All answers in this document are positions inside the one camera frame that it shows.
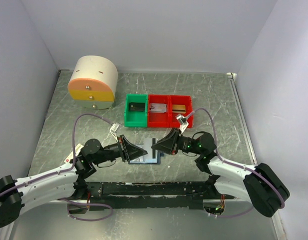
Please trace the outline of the blue leather card holder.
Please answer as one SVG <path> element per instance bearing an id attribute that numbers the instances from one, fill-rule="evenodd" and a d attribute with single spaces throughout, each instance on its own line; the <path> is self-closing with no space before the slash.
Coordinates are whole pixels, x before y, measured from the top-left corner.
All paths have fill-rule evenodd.
<path id="1" fill-rule="evenodd" d="M 143 144 L 137 144 L 138 147 L 149 151 L 147 155 L 141 156 L 134 160 L 129 161 L 128 163 L 131 165 L 159 165 L 161 163 L 161 157 L 164 155 L 161 151 L 153 150 L 151 148 L 151 144 L 156 143 L 156 138 L 146 138 Z"/>

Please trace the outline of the white black-striped card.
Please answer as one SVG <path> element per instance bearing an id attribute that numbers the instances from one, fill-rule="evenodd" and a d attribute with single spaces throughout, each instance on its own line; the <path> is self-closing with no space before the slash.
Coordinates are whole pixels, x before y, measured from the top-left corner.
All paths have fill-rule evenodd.
<path id="1" fill-rule="evenodd" d="M 147 155 L 143 157 L 145 164 L 159 164 L 160 153 L 154 150 L 152 146 L 156 143 L 156 138 L 145 138 L 143 141 L 143 149 L 147 151 Z"/>

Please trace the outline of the grey magnetic stripe card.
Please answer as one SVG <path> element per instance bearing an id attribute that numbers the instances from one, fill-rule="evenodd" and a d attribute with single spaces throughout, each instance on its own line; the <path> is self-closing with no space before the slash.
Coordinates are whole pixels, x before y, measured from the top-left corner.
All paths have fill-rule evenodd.
<path id="1" fill-rule="evenodd" d="M 164 103 L 151 103 L 149 106 L 151 113 L 165 113 L 167 111 L 167 105 Z"/>

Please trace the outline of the dark card with chip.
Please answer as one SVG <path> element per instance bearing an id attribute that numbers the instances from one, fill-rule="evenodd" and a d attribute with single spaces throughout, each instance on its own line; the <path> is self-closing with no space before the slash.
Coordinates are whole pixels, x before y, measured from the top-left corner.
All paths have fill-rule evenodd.
<path id="1" fill-rule="evenodd" d="M 146 110 L 146 103 L 144 102 L 130 102 L 129 111 L 131 112 L 144 112 Z"/>

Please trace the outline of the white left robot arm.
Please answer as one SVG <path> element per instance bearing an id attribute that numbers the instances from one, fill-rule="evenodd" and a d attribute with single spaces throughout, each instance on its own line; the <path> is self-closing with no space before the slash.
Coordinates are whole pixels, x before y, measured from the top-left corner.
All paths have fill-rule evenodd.
<path id="1" fill-rule="evenodd" d="M 129 162 L 147 154 L 130 143 L 124 135 L 117 142 L 103 147 L 99 140 L 90 139 L 73 157 L 60 167 L 37 175 L 0 179 L 0 228 L 15 221 L 26 211 L 53 200 L 80 200 L 87 196 L 86 178 L 96 172 L 95 166 L 118 158 Z"/>

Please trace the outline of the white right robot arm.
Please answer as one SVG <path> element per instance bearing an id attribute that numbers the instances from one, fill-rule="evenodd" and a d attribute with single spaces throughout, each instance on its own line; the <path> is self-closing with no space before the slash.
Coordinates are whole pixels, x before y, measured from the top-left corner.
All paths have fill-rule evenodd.
<path id="1" fill-rule="evenodd" d="M 285 207 L 290 192 L 274 171 L 265 163 L 245 165 L 226 159 L 218 154 L 216 141 L 205 131 L 197 137 L 185 137 L 173 128 L 152 149 L 168 155 L 178 152 L 193 154 L 197 168 L 209 174 L 206 194 L 212 199 L 230 195 L 249 202 L 260 214 L 272 217 Z"/>

